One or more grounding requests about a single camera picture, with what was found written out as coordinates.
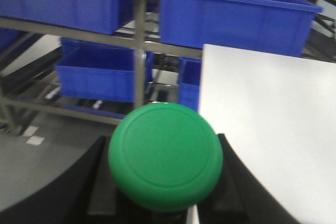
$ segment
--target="green lid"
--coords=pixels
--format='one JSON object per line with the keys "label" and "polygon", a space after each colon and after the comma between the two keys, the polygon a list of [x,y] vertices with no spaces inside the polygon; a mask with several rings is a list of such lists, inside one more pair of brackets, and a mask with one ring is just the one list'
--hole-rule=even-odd
{"label": "green lid", "polygon": [[210,125],[175,103],[134,110],[118,125],[109,147],[109,165],[120,189],[156,211],[183,210],[204,199],[222,164],[222,147]]}

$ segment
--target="metal shelving rack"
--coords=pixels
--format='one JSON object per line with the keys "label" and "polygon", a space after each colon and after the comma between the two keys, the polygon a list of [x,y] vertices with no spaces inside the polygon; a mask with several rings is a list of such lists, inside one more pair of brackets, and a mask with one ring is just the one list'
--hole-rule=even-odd
{"label": "metal shelving rack", "polygon": [[[148,36],[145,30],[145,8],[146,0],[135,0],[134,16],[135,16],[135,30],[133,34],[114,33],[112,35],[104,35],[90,31],[72,29],[67,27],[54,26],[49,24],[42,24],[37,22],[30,22],[21,19],[13,19],[7,17],[0,17],[0,27],[17,29],[27,31],[34,34],[51,34],[63,36],[79,40],[87,40],[99,42],[109,45],[123,46],[135,48],[135,103],[134,108],[138,108],[144,104],[144,76],[145,76],[145,51],[158,52],[171,56],[185,56],[192,58],[201,57],[202,50],[195,48],[187,48],[181,46],[174,46],[160,43],[158,39]],[[37,60],[36,65],[42,64],[43,61],[54,63],[55,59],[60,56],[59,49],[51,52],[49,58]],[[37,73],[30,72],[29,76],[33,78]],[[43,90],[39,98],[46,93]],[[61,106],[56,103],[46,102],[41,99],[24,100],[18,99],[5,92],[0,82],[0,108],[5,116],[5,122],[8,124],[9,130],[16,134],[20,133],[24,127],[24,123],[18,122],[15,116],[14,108],[26,109],[30,112],[42,111],[46,113],[59,114],[64,116],[72,116],[101,123],[119,124],[122,117],[120,115],[113,116],[113,114],[92,114],[86,111],[78,111],[69,109],[66,106]]]}

